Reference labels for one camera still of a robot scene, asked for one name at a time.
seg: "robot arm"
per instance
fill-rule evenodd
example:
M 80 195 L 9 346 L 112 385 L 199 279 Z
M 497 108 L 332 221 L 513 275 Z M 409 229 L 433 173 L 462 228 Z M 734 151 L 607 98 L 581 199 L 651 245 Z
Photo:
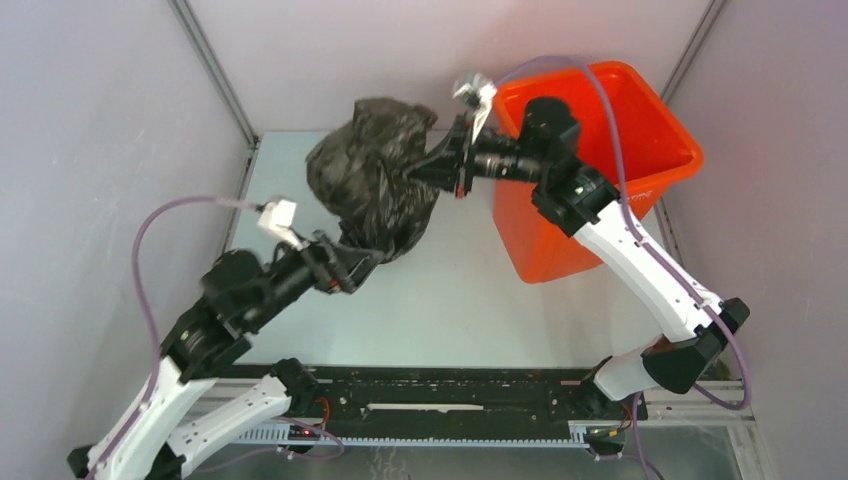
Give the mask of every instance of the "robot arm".
M 252 252 L 231 250 L 203 276 L 203 296 L 161 344 L 156 378 L 148 378 L 103 440 L 68 456 L 77 478 L 184 478 L 244 431 L 312 405 L 315 379 L 297 360 L 288 359 L 241 397 L 179 426 L 221 372 L 250 349 L 249 335 L 313 288 L 353 293 L 383 259 L 380 252 L 338 245 L 322 232 L 315 233 L 314 241 L 304 240 L 290 227 L 293 216 L 294 203 L 286 200 L 264 207 L 260 227 L 280 240 L 268 265 L 261 265 Z M 151 381 L 155 389 L 143 401 Z
M 618 190 L 578 158 L 580 125 L 563 101 L 539 97 L 528 102 L 518 138 L 492 130 L 469 135 L 469 117 L 477 125 L 480 105 L 487 108 L 478 97 L 490 95 L 492 86 L 478 77 L 467 78 L 476 83 L 466 82 L 464 88 L 457 88 L 463 94 L 455 96 L 472 115 L 458 116 L 443 141 L 406 171 L 407 177 L 457 198 L 471 191 L 474 177 L 537 184 L 532 202 L 539 213 L 609 265 L 645 303 L 662 336 L 630 353 L 606 358 L 595 367 L 581 383 L 581 398 L 577 399 L 588 414 L 657 385 L 675 393 L 689 391 L 727 345 L 710 313 L 735 333 L 750 313 L 747 306 L 736 298 L 722 300 L 693 279 L 638 222 L 635 227 L 641 240 L 636 240 L 622 215 Z M 475 91 L 483 93 L 475 97 Z M 695 305 L 649 249 L 692 285 L 704 303 Z

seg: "orange plastic bin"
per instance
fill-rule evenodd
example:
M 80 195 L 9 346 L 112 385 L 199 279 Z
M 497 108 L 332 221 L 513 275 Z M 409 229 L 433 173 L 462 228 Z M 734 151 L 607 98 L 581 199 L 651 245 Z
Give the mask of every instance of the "orange plastic bin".
M 643 218 L 669 185 L 694 175 L 703 153 L 662 100 L 629 65 L 590 66 L 615 112 L 624 154 L 630 205 Z M 553 96 L 568 103 L 582 127 L 578 156 L 618 185 L 612 140 L 603 105 L 576 68 L 501 85 L 494 110 L 503 128 L 518 136 L 527 102 Z M 495 186 L 495 224 L 519 277 L 540 283 L 601 264 L 592 252 L 565 236 L 536 212 L 533 185 L 500 181 Z

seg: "black plastic bag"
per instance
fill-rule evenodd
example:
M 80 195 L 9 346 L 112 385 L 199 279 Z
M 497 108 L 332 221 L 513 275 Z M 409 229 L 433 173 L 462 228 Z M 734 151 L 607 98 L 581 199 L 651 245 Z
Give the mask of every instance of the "black plastic bag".
M 407 253 L 424 234 L 438 190 L 403 178 L 425 154 L 436 113 L 392 98 L 354 104 L 353 120 L 328 134 L 306 156 L 306 181 L 339 217 L 340 242 L 385 253 Z

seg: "purple cable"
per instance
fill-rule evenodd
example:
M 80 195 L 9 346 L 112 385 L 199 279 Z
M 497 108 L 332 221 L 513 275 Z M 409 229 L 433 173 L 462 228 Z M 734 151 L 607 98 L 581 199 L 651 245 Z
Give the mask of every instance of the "purple cable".
M 156 220 L 159 215 L 171 210 L 172 208 L 176 208 L 182 205 L 188 205 L 191 203 L 215 203 L 218 205 L 222 205 L 230 208 L 240 208 L 240 209 L 255 209 L 259 207 L 259 205 L 250 202 L 244 202 L 241 200 L 233 200 L 228 198 L 220 198 L 212 195 L 201 195 L 196 197 L 185 197 L 178 198 L 176 200 L 172 200 L 161 207 L 157 208 L 153 211 L 147 218 L 144 220 L 144 223 L 141 224 L 141 227 L 138 229 L 138 233 L 135 236 L 135 242 L 133 242 L 132 249 L 132 276 L 133 276 L 133 284 L 135 286 L 135 294 L 138 297 L 138 303 L 141 306 L 141 313 L 144 315 L 145 322 L 147 324 L 147 330 L 150 334 L 150 344 L 153 350 L 153 369 L 150 372 L 150 379 L 147 382 L 147 387 L 144 389 L 144 393 L 141 396 L 141 401 L 139 402 L 139 407 L 144 405 L 150 401 L 150 397 L 153 396 L 153 392 L 156 391 L 156 384 L 159 380 L 159 330 L 156 328 L 156 321 L 153 319 L 153 312 L 150 308 L 150 302 L 147 300 L 147 295 L 144 293 L 144 287 L 141 284 L 141 269 L 139 267 L 139 250 L 141 249 L 141 241 L 144 238 L 144 234 L 147 233 L 147 229 Z M 105 461 L 108 461 L 109 457 L 112 455 L 112 452 L 124 439 L 127 432 L 135 425 L 136 420 L 138 420 L 139 415 L 141 414 L 140 408 L 136 408 L 130 414 L 127 421 L 118 429 L 118 432 L 115 434 L 115 437 L 112 441 L 106 445 L 106 448 L 103 450 L 103 453 L 94 462 L 94 466 L 89 470 L 88 475 L 85 476 L 85 480 L 92 480 L 94 476 L 97 474 L 98 465 Z
M 621 151 L 621 138 L 618 134 L 618 125 L 615 121 L 615 112 L 613 111 L 612 103 L 610 102 L 609 96 L 607 96 L 604 87 L 601 85 L 601 82 L 598 80 L 598 77 L 595 76 L 594 73 L 592 73 L 591 69 L 589 69 L 586 64 L 574 61 L 573 59 L 567 56 L 544 55 L 519 65 L 517 68 L 507 73 L 500 81 L 498 81 L 497 85 L 501 85 L 502 83 L 508 80 L 512 80 L 521 70 L 524 70 L 529 66 L 550 61 L 565 62 L 568 65 L 577 67 L 578 69 L 580 69 L 581 72 L 583 72 L 583 74 L 592 83 L 592 86 L 598 92 L 598 97 L 600 97 L 601 99 L 601 103 L 604 107 L 604 112 L 606 113 L 607 122 L 609 123 L 610 136 L 612 137 L 613 152 L 615 154 L 615 169 L 618 173 L 619 189 L 621 190 L 621 214 L 622 217 L 624 217 L 624 221 L 627 224 L 630 233 L 633 235 L 633 238 L 635 238 L 636 241 L 641 244 L 643 236 L 642 233 L 636 229 L 636 225 L 633 219 L 633 213 L 630 210 L 629 197 L 627 195 L 627 177 L 625 175 L 624 169 L 624 154 Z M 683 290 L 686 291 L 686 293 L 692 298 L 692 300 L 695 301 L 697 305 L 703 305 L 704 298 L 701 297 L 698 291 L 695 290 L 693 286 L 686 281 L 685 278 L 683 278 L 683 276 L 675 267 L 669 264 L 669 262 L 666 261 L 666 259 L 663 258 L 663 256 L 651 245 L 643 244 L 642 246 L 645 247 L 645 251 L 648 252 L 648 254 L 651 255 L 651 257 L 653 257 L 654 260 L 656 260 L 657 263 L 659 263 L 660 266 L 662 266 L 669 273 L 669 275 L 671 275 L 672 278 L 677 281 L 678 284 L 680 284 Z M 711 402 L 717 405 L 721 405 L 722 407 L 728 410 L 744 410 L 751 404 L 751 385 L 748 381 L 748 378 L 750 377 L 748 363 L 745 361 L 745 357 L 742 354 L 742 348 L 740 347 L 739 342 L 734 337 L 733 332 L 730 331 L 730 328 L 727 327 L 727 324 L 724 323 L 724 320 L 722 320 L 721 317 L 719 317 L 715 313 L 715 311 L 713 311 L 712 308 L 705 308 L 704 311 L 707 313 L 707 316 L 710 317 L 710 320 L 712 320 L 713 323 L 715 323 L 716 326 L 719 328 L 719 330 L 721 330 L 721 333 L 727 339 L 727 343 L 730 345 L 731 350 L 733 350 L 733 354 L 736 356 L 736 360 L 739 363 L 740 376 L 742 377 L 742 389 L 744 394 L 742 396 L 742 400 L 739 403 L 730 403 L 716 397 L 715 395 L 707 391 L 704 387 L 698 384 L 695 384 L 694 388 L 702 395 L 707 397 Z
M 228 461 L 226 461 L 226 462 L 224 462 L 220 465 L 215 465 L 214 467 L 198 468 L 197 470 L 195 470 L 195 472 L 199 472 L 199 473 L 217 472 L 217 471 L 223 470 L 227 467 L 231 467 L 231 466 L 235 465 L 236 463 L 241 462 L 242 460 L 248 459 L 250 457 L 254 457 L 256 455 L 262 455 L 262 454 L 265 454 L 265 453 L 286 453 L 287 455 L 291 455 L 292 457 L 303 458 L 303 459 L 306 459 L 306 460 L 332 460 L 334 458 L 340 457 L 344 453 L 345 448 L 344 448 L 344 444 L 342 443 L 342 441 L 339 440 L 338 437 L 336 437 L 332 433 L 324 430 L 323 428 L 317 427 L 315 425 L 309 425 L 308 423 L 304 423 L 304 422 L 301 422 L 300 420 L 295 420 L 293 418 L 288 418 L 288 417 L 277 417 L 277 418 L 279 418 L 280 420 L 282 420 L 286 423 L 291 423 L 292 425 L 297 425 L 298 427 L 308 429 L 308 430 L 312 430 L 312 431 L 318 433 L 319 435 L 321 435 L 322 437 L 327 437 L 330 440 L 332 440 L 336 445 L 338 445 L 339 448 L 335 452 L 333 452 L 329 455 L 308 455 L 308 454 L 305 454 L 305 453 L 292 452 L 291 450 L 289 450 L 285 447 L 259 448 L 259 449 L 256 449 L 256 450 L 251 450 L 251 451 L 245 453 L 244 455 L 240 455 L 240 456 L 238 456 L 238 457 L 236 457 L 232 460 L 228 460 Z

